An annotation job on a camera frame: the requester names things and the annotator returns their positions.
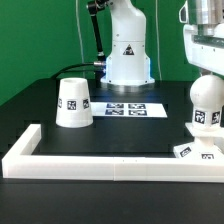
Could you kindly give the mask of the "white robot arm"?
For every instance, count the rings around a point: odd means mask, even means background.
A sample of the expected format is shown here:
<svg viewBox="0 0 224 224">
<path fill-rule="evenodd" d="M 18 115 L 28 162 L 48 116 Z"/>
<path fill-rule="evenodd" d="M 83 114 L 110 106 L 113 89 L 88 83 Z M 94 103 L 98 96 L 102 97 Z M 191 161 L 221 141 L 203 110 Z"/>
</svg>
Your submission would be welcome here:
<svg viewBox="0 0 224 224">
<path fill-rule="evenodd" d="M 145 52 L 146 17 L 131 0 L 109 0 L 112 51 L 104 88 L 138 92 L 154 84 Z M 187 61 L 206 73 L 224 75 L 224 0 L 186 0 L 179 11 Z"/>
</svg>

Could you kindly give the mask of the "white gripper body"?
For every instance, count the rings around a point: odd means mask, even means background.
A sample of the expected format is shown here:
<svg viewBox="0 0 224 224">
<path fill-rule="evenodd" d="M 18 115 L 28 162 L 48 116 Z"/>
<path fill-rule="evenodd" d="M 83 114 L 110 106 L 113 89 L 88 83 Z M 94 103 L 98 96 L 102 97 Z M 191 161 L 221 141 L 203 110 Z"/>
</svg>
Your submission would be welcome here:
<svg viewBox="0 0 224 224">
<path fill-rule="evenodd" d="M 190 64 L 224 76 L 224 48 L 195 43 L 196 25 L 183 27 L 184 47 Z"/>
</svg>

